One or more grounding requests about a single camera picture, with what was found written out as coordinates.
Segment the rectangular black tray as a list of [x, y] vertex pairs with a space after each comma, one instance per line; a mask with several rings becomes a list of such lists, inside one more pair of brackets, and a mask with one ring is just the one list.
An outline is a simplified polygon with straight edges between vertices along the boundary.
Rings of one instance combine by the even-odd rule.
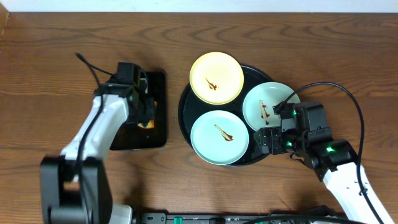
[[167, 100], [165, 75], [162, 72], [147, 72], [148, 95], [156, 106], [154, 127], [145, 128], [137, 124], [124, 123], [116, 133], [110, 149], [112, 151], [138, 150], [162, 147], [167, 141]]

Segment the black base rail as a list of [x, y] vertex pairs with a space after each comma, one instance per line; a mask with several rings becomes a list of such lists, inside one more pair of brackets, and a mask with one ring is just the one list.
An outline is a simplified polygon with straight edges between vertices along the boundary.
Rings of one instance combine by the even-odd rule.
[[170, 213], [167, 210], [135, 212], [132, 224], [295, 224], [352, 223], [325, 205], [301, 213], [275, 209], [268, 213]]

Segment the round black tray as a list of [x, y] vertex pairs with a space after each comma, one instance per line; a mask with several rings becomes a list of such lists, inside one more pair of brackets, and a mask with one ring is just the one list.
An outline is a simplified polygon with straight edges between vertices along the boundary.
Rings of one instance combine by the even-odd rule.
[[[273, 82], [274, 80], [265, 72], [250, 66], [242, 64], [241, 68], [244, 73], [244, 85], [240, 94], [231, 102], [224, 105], [211, 105], [205, 103], [194, 94], [190, 85], [187, 85], [180, 97], [178, 104], [178, 122], [180, 130], [188, 144], [191, 144], [190, 133], [194, 122], [203, 114], [213, 110], [223, 110], [230, 112], [244, 121], [243, 116], [243, 101], [248, 92], [255, 86], [265, 83]], [[248, 166], [259, 162], [266, 158], [270, 153], [263, 152], [253, 138], [255, 133], [249, 126], [246, 127], [249, 134], [249, 145], [245, 154], [236, 162], [231, 163], [230, 166]]]

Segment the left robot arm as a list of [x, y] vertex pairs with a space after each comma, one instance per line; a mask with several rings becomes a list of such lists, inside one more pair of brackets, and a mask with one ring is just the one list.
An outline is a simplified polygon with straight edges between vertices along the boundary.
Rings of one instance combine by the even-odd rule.
[[139, 87], [100, 84], [73, 140], [40, 163], [44, 223], [132, 223], [132, 207], [113, 202], [104, 162], [124, 123], [154, 117], [155, 100]]

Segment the orange green sponge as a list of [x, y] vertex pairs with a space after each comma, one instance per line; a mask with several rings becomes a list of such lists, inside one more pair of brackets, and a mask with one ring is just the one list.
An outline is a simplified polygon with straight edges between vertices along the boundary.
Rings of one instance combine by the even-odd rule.
[[155, 128], [155, 116], [158, 103], [146, 103], [146, 105], [140, 111], [140, 120], [137, 124], [142, 129], [153, 129]]

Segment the mint plate front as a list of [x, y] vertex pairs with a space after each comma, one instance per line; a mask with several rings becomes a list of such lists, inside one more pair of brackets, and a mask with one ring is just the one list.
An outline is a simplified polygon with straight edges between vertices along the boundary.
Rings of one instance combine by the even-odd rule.
[[243, 157], [249, 146], [249, 133], [243, 121], [223, 110], [201, 115], [190, 131], [192, 148], [204, 161], [227, 166]]

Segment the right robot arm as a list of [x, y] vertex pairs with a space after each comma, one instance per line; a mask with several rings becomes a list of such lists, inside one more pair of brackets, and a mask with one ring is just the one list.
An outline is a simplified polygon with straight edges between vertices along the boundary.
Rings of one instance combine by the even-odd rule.
[[371, 187], [359, 154], [347, 140], [333, 139], [321, 103], [289, 103], [276, 114], [280, 117], [280, 125], [254, 133], [255, 142], [262, 151], [297, 156], [303, 165], [315, 171], [349, 220], [393, 222]]

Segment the mint plate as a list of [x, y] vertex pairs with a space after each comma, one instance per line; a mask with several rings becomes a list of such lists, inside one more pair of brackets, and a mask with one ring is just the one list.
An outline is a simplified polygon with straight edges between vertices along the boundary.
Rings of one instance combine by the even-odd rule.
[[254, 131], [280, 125], [279, 115], [273, 107], [283, 102], [291, 93], [291, 87], [277, 82], [261, 83], [251, 89], [243, 101], [243, 116]]
[[227, 166], [243, 157], [249, 146], [249, 133], [243, 121], [223, 110], [201, 115], [190, 131], [192, 148], [204, 161]]

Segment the yellow plate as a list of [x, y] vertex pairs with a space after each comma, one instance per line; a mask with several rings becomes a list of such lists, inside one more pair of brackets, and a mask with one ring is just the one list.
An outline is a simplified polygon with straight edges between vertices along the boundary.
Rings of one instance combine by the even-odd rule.
[[194, 94], [211, 105], [233, 101], [244, 85], [239, 62], [223, 52], [209, 52], [195, 60], [190, 69], [190, 86]]

